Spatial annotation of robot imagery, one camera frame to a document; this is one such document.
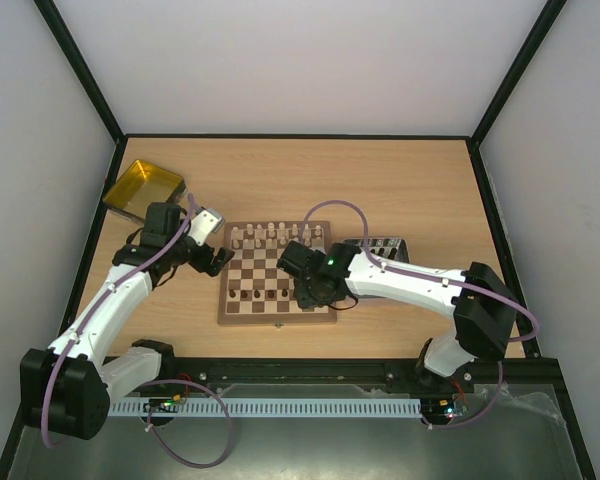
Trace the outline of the wooden chess board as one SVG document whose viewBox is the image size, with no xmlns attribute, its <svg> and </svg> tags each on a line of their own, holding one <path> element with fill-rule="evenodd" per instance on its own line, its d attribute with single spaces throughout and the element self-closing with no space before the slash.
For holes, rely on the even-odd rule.
<svg viewBox="0 0 600 480">
<path fill-rule="evenodd" d="M 294 298 L 293 279 L 277 267 L 292 240 L 312 249 L 331 244 L 327 221 L 229 222 L 224 246 L 234 253 L 221 272 L 217 321 L 224 326 L 331 324 L 337 313 L 329 307 L 302 309 Z"/>
</svg>

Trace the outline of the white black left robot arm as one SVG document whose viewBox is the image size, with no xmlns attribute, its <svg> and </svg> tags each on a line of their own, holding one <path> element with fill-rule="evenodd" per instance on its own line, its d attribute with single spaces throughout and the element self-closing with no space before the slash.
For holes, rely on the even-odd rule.
<svg viewBox="0 0 600 480">
<path fill-rule="evenodd" d="M 115 360 L 105 359 L 136 308 L 183 265 L 210 277 L 232 259 L 207 239 L 224 223 L 221 214 L 191 202 L 149 205 L 143 226 L 114 255 L 95 297 L 47 348 L 30 349 L 20 362 L 24 423 L 39 429 L 44 444 L 68 437 L 88 440 L 102 428 L 110 407 L 167 373 L 170 345 L 141 340 Z"/>
</svg>

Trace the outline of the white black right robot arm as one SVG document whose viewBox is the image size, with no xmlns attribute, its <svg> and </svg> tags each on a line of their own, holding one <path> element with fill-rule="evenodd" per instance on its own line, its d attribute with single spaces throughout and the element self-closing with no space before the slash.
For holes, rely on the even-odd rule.
<svg viewBox="0 0 600 480">
<path fill-rule="evenodd" d="M 450 330 L 429 341 L 416 379 L 435 392 L 460 367 L 476 360 L 504 359 L 516 320 L 517 302 L 488 265 L 466 270 L 432 269 L 387 259 L 351 243 L 326 252 L 290 242 L 277 268 L 294 283 L 299 307 L 331 306 L 351 298 L 384 298 L 415 305 L 451 321 Z"/>
</svg>

